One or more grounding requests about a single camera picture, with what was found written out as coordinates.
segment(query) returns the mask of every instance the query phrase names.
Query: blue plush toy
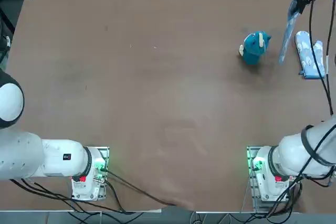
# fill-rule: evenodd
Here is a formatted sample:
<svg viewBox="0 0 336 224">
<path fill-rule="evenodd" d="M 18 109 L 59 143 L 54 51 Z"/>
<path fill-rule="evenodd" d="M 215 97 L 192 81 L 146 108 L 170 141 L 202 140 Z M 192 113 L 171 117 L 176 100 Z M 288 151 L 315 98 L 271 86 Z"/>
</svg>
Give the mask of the blue plush toy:
<svg viewBox="0 0 336 224">
<path fill-rule="evenodd" d="M 247 64 L 255 65 L 258 63 L 260 56 L 266 52 L 270 39 L 271 36 L 264 31 L 249 34 L 244 40 L 244 45 L 239 47 L 239 54 Z"/>
</svg>

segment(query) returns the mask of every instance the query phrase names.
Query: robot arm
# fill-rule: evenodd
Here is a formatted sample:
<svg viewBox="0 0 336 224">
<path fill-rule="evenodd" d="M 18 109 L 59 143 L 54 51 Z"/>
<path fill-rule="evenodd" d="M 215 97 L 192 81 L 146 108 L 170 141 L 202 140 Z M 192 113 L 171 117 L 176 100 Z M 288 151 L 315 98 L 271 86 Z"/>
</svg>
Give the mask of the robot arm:
<svg viewBox="0 0 336 224">
<path fill-rule="evenodd" d="M 321 178 L 333 172 L 336 165 L 336 131 L 327 136 L 316 153 L 314 150 L 334 125 L 336 116 L 317 126 L 307 126 L 301 133 L 285 136 L 278 146 L 260 148 L 253 160 L 253 169 L 263 201 L 276 201 L 310 157 L 312 160 L 303 170 L 304 176 Z"/>
<path fill-rule="evenodd" d="M 22 115 L 25 99 L 16 80 L 0 70 L 0 180 L 71 177 L 78 200 L 106 197 L 108 148 L 83 147 L 72 140 L 46 140 L 10 128 Z"/>
</svg>

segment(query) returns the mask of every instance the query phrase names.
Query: metal frame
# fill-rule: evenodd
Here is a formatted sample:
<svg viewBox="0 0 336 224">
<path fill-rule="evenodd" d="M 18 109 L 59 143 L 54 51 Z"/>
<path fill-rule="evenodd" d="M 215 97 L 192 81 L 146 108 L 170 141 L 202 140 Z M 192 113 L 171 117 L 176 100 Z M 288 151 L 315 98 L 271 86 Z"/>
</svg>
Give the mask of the metal frame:
<svg viewBox="0 0 336 224">
<path fill-rule="evenodd" d="M 247 165 L 248 165 L 248 173 L 249 173 L 249 184 L 251 187 L 251 195 L 252 195 L 252 202 L 253 202 L 253 210 L 254 212 L 268 212 L 269 209 L 273 206 L 273 201 L 262 201 L 260 199 L 260 192 L 258 187 L 258 181 L 254 172 L 252 171 L 252 161 L 257 156 L 259 149 L 262 146 L 248 146 L 247 147 Z"/>
</svg>

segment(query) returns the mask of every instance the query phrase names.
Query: brown tabletop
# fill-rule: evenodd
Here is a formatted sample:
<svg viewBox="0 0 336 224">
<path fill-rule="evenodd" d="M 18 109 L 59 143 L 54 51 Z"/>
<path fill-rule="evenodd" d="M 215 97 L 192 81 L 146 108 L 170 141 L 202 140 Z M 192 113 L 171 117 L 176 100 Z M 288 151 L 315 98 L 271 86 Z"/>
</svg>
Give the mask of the brown tabletop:
<svg viewBox="0 0 336 224">
<path fill-rule="evenodd" d="M 26 96 L 16 127 L 109 146 L 114 172 L 179 206 L 240 211 L 246 146 L 329 117 L 320 81 L 298 75 L 294 45 L 278 64 L 290 1 L 25 0 L 8 65 Z M 313 37 L 326 43 L 331 0 L 314 10 Z M 295 32 L 308 30 L 308 14 Z M 247 68 L 238 48 L 256 30 L 272 39 L 260 66 Z M 69 194 L 68 178 L 38 181 Z M 162 207 L 115 184 L 126 209 Z M 10 182 L 0 188 L 2 210 L 68 209 Z M 334 186 L 304 183 L 298 211 L 335 213 L 335 196 Z M 101 204 L 116 208 L 111 194 Z"/>
</svg>

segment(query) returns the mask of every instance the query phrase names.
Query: cable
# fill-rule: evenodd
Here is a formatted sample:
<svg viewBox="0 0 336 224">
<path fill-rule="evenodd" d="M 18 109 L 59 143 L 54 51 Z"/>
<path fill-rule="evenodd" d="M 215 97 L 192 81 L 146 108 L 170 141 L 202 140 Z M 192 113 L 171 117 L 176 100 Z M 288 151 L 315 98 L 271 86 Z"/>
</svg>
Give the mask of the cable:
<svg viewBox="0 0 336 224">
<path fill-rule="evenodd" d="M 49 194 L 52 194 L 53 196 L 57 197 L 58 199 L 60 199 L 61 201 L 63 201 L 65 204 L 67 204 L 71 209 L 73 209 L 74 211 L 77 211 L 77 209 L 76 209 L 75 207 L 73 207 L 71 204 L 67 203 L 65 199 L 61 199 L 61 198 L 60 198 L 60 197 L 63 197 L 63 195 L 61 195 L 61 194 L 54 194 L 54 193 L 52 193 L 51 191 L 49 191 L 49 190 L 45 189 L 44 187 L 42 187 L 41 185 L 38 185 L 38 184 L 37 184 L 37 185 L 40 186 L 43 190 L 38 189 L 38 188 L 36 188 L 36 187 L 31 186 L 30 184 L 28 184 L 24 179 L 21 179 L 21 181 L 22 181 L 27 187 L 29 187 L 29 188 L 32 189 L 32 190 L 39 191 L 39 192 L 42 192 L 42 193 L 49 193 Z M 77 204 L 77 206 L 78 206 L 83 212 L 85 212 L 86 214 L 90 214 L 90 213 L 86 212 L 84 209 L 82 209 L 82 207 L 81 207 L 78 203 L 76 203 L 76 204 Z"/>
<path fill-rule="evenodd" d="M 225 218 L 228 217 L 228 216 L 230 216 L 230 222 L 229 222 L 229 224 L 231 224 L 231 215 L 229 215 L 229 214 L 226 214 L 225 216 L 223 216 L 223 217 L 219 220 L 219 222 L 218 222 L 217 224 L 221 224 L 221 223 L 223 222 L 223 220 L 225 220 Z"/>
<path fill-rule="evenodd" d="M 208 214 L 205 214 L 205 216 L 204 216 L 204 218 L 203 218 L 203 220 L 202 220 L 202 224 L 204 224 L 205 219 L 206 219 L 207 216 L 208 216 Z"/>
<path fill-rule="evenodd" d="M 124 224 L 128 224 L 131 223 L 132 221 L 138 219 L 140 216 L 142 216 L 144 214 L 144 212 L 142 212 L 141 214 L 139 214 L 138 216 L 135 216 L 133 219 L 130 219 L 129 221 L 126 221 Z"/>
<path fill-rule="evenodd" d="M 21 185 L 19 182 L 15 181 L 15 180 L 11 180 L 11 181 L 14 182 L 14 184 L 18 185 L 19 187 L 21 187 L 22 189 L 24 189 L 24 190 L 26 190 L 26 191 L 28 191 L 28 192 L 30 192 L 30 193 L 37 194 L 37 195 L 40 195 L 40 196 L 43 196 L 43 197 L 47 197 L 47 196 L 48 196 L 48 195 L 43 195 L 43 194 L 40 194 L 40 193 L 31 191 L 31 190 L 25 188 L 23 185 Z M 73 206 L 71 206 L 71 204 L 69 204 L 69 203 L 66 202 L 66 200 L 73 201 L 73 202 L 74 202 L 74 203 L 75 203 L 75 204 L 82 210 L 83 213 L 86 213 L 86 214 L 89 215 L 86 219 L 81 220 L 81 219 L 79 219 L 78 217 L 76 217 L 76 216 L 72 215 L 71 213 L 69 213 L 71 216 L 73 216 L 73 217 L 76 218 L 77 220 L 81 221 L 81 223 L 86 223 L 85 221 L 86 221 L 88 218 L 90 218 L 90 217 L 93 216 L 93 215 L 99 214 L 99 213 L 89 213 L 89 212 L 85 211 L 84 209 L 82 209 L 82 208 L 80 207 L 80 205 L 79 205 L 75 200 L 70 199 L 70 198 L 67 198 L 66 196 L 64 196 L 64 195 L 62 195 L 62 194 L 55 194 L 55 193 L 53 193 L 53 192 L 47 190 L 46 188 L 44 188 L 43 186 L 41 186 L 41 185 L 38 184 L 38 183 L 34 183 L 34 184 L 37 185 L 37 186 L 39 186 L 39 187 L 41 187 L 43 190 L 40 190 L 40 189 L 38 189 L 38 188 L 35 188 L 35 187 L 29 185 L 24 179 L 22 179 L 22 181 L 24 182 L 24 184 L 25 184 L 26 186 L 28 186 L 29 188 L 31 188 L 31 189 L 33 189 L 33 190 L 35 190 L 35 191 L 40 191 L 40 192 L 44 192 L 44 193 L 48 193 L 48 194 L 52 194 L 52 195 L 54 195 L 54 196 L 56 197 L 56 199 L 61 200 L 61 201 L 63 201 L 64 203 L 66 203 L 66 204 L 67 204 L 68 206 L 70 206 L 75 212 L 79 212 L 76 208 L 74 208 Z M 132 221 L 138 219 L 138 218 L 139 218 L 141 215 L 143 215 L 144 213 L 139 214 L 138 216 L 134 217 L 133 219 L 127 221 L 126 223 L 122 223 L 122 222 L 121 222 L 119 219 L 117 219 L 116 217 L 114 217 L 114 216 L 112 216 L 112 215 L 110 215 L 110 214 L 107 214 L 107 213 L 105 213 L 105 212 L 103 212 L 102 214 L 103 214 L 103 215 L 106 215 L 106 216 L 109 216 L 111 219 L 115 220 L 115 221 L 118 222 L 119 224 L 127 224 L 127 223 L 130 223 L 130 222 L 132 222 Z"/>
<path fill-rule="evenodd" d="M 311 1 L 311 4 L 310 4 L 310 13 L 309 13 L 309 40 L 310 40 L 310 47 L 311 47 L 311 52 L 312 52 L 312 54 L 313 54 L 314 63 L 315 63 L 315 65 L 316 65 L 317 72 L 318 72 L 318 74 L 319 74 L 319 77 L 320 77 L 320 80 L 321 80 L 321 82 L 322 82 L 322 85 L 323 85 L 325 94 L 326 94 L 326 96 L 327 96 L 330 115 L 333 115 L 334 112 L 333 112 L 333 109 L 332 109 L 331 99 L 330 99 L 328 89 L 327 89 L 327 87 L 326 87 L 326 85 L 325 85 L 325 83 L 324 83 L 324 80 L 323 80 L 323 77 L 322 77 L 320 68 L 319 68 L 318 63 L 317 63 L 317 60 L 316 60 L 316 55 L 315 55 L 315 52 L 314 52 L 314 46 L 313 46 L 313 41 L 312 41 L 312 34 L 311 34 L 311 20 L 312 20 L 312 13 L 313 13 L 314 1 L 315 1 L 315 0 L 312 0 L 312 1 Z"/>
<path fill-rule="evenodd" d="M 112 184 L 110 182 L 108 182 L 106 180 L 106 184 L 111 188 L 112 192 L 113 192 L 113 195 L 114 195 L 114 198 L 115 198 L 115 201 L 117 202 L 117 205 L 119 207 L 119 210 L 121 210 L 123 213 L 126 213 L 125 209 L 123 209 L 123 207 L 121 206 L 120 204 L 120 201 L 118 199 L 118 196 L 117 196 L 117 192 L 115 191 L 115 188 L 112 186 Z"/>
<path fill-rule="evenodd" d="M 326 66 L 326 72 L 325 72 L 325 75 L 326 75 L 326 79 L 327 79 L 327 91 L 328 91 L 328 95 L 330 97 L 330 87 L 329 87 L 329 63 L 328 63 L 328 60 L 329 60 L 329 44 L 330 44 L 330 38 L 331 38 L 331 32 L 332 32 L 332 26 L 333 26 L 333 23 L 334 23 L 334 13 L 335 13 L 335 0 L 332 0 L 332 10 L 331 10 L 331 18 L 330 18 L 330 26 L 329 26 L 329 33 L 328 33 L 328 41 L 327 41 L 327 50 L 326 50 L 326 63 L 325 63 L 325 66 Z"/>
<path fill-rule="evenodd" d="M 234 218 L 236 221 L 240 222 L 240 223 L 244 223 L 244 221 L 241 221 L 241 220 L 238 220 L 236 217 L 234 217 L 232 214 L 229 214 L 231 215 L 232 218 Z"/>
<path fill-rule="evenodd" d="M 117 174 L 109 171 L 109 170 L 106 170 L 106 169 L 101 169 L 102 172 L 107 172 L 109 174 L 111 174 L 112 176 L 116 177 L 117 179 L 121 180 L 122 182 L 124 182 L 125 184 L 129 185 L 130 187 L 132 187 L 133 189 L 135 189 L 136 191 L 146 195 L 147 197 L 161 203 L 161 204 L 164 204 L 166 206 L 176 206 L 175 204 L 172 204 L 172 203 L 168 203 L 168 202 L 164 202 L 163 200 L 160 200 L 152 195 L 150 195 L 149 193 L 147 193 L 146 191 L 144 190 L 141 190 L 140 188 L 136 187 L 135 185 L 129 183 L 128 181 L 126 181 L 125 179 L 121 178 L 120 176 L 118 176 Z"/>
<path fill-rule="evenodd" d="M 17 185 L 18 187 L 20 187 L 21 189 L 23 189 L 23 190 L 25 190 L 29 193 L 32 193 L 32 194 L 35 194 L 35 195 L 38 195 L 38 196 L 42 196 L 42 197 L 45 197 L 45 198 L 49 198 L 49 199 L 60 200 L 57 197 L 53 197 L 53 196 L 50 196 L 50 195 L 45 195 L 45 194 L 42 194 L 42 193 L 38 193 L 36 191 L 32 191 L 32 190 L 26 188 L 25 186 L 21 185 L 19 182 L 15 181 L 13 179 L 11 179 L 10 181 L 13 182 L 15 185 Z M 91 203 L 91 202 L 88 202 L 88 201 L 82 201 L 82 200 L 67 198 L 65 196 L 64 196 L 64 200 L 70 200 L 72 202 L 80 202 L 82 204 L 91 205 L 91 206 L 94 206 L 94 207 L 98 207 L 98 208 L 102 208 L 102 209 L 106 209 L 106 210 L 109 210 L 109 211 L 113 211 L 113 212 L 117 212 L 117 213 L 122 214 L 122 212 L 120 212 L 120 211 L 114 210 L 114 209 L 109 208 L 109 207 L 104 207 L 104 206 L 101 206 L 101 205 L 97 205 L 97 204 L 94 204 L 94 203 Z"/>
<path fill-rule="evenodd" d="M 88 217 L 86 217 L 84 220 L 81 220 L 81 222 L 79 223 L 79 224 L 82 224 L 82 223 L 86 223 L 85 221 L 86 220 L 88 220 L 89 218 L 91 218 L 92 216 L 94 216 L 94 215 L 99 215 L 100 214 L 100 212 L 95 212 L 95 213 L 93 213 L 93 214 L 90 214 Z"/>
<path fill-rule="evenodd" d="M 73 215 L 72 213 L 68 212 L 68 214 L 70 214 L 71 216 L 73 216 L 75 219 L 79 220 L 80 223 L 88 224 L 87 222 L 85 222 L 85 220 L 79 219 L 77 216 Z"/>
<path fill-rule="evenodd" d="M 49 193 L 49 194 L 54 195 L 55 197 L 57 197 L 58 199 L 60 199 L 61 201 L 63 201 L 65 204 L 67 204 L 67 205 L 68 205 L 71 209 L 73 209 L 75 212 L 78 212 L 78 210 L 77 210 L 75 207 L 73 207 L 71 204 L 67 203 L 65 200 L 61 199 L 60 197 L 58 197 L 58 195 L 60 195 L 61 197 L 64 197 L 63 195 L 61 195 L 61 194 L 54 194 L 54 193 L 52 193 L 51 191 L 45 189 L 43 186 L 41 186 L 41 185 L 39 185 L 39 184 L 37 184 L 37 183 L 36 183 L 36 185 L 40 186 L 43 190 L 40 190 L 40 189 L 38 189 L 38 188 L 35 188 L 35 187 L 31 186 L 31 185 L 28 184 L 24 179 L 21 179 L 21 181 L 22 181 L 26 186 L 28 186 L 29 188 L 31 188 L 31 189 L 33 189 L 33 190 L 41 191 L 41 192 L 45 192 L 45 193 Z M 84 209 L 82 209 L 82 207 L 81 207 L 78 203 L 75 202 L 75 204 L 76 204 L 76 205 L 77 205 L 77 206 L 78 206 L 84 213 L 89 214 L 89 216 L 92 215 L 91 213 L 86 212 Z M 81 219 L 79 219 L 78 217 L 76 217 L 75 215 L 71 214 L 70 212 L 68 212 L 68 213 L 69 213 L 72 217 L 74 217 L 75 219 L 79 220 L 80 223 L 87 224 L 87 223 L 85 222 L 85 220 L 86 220 L 87 218 L 86 218 L 85 220 L 81 220 Z"/>
</svg>

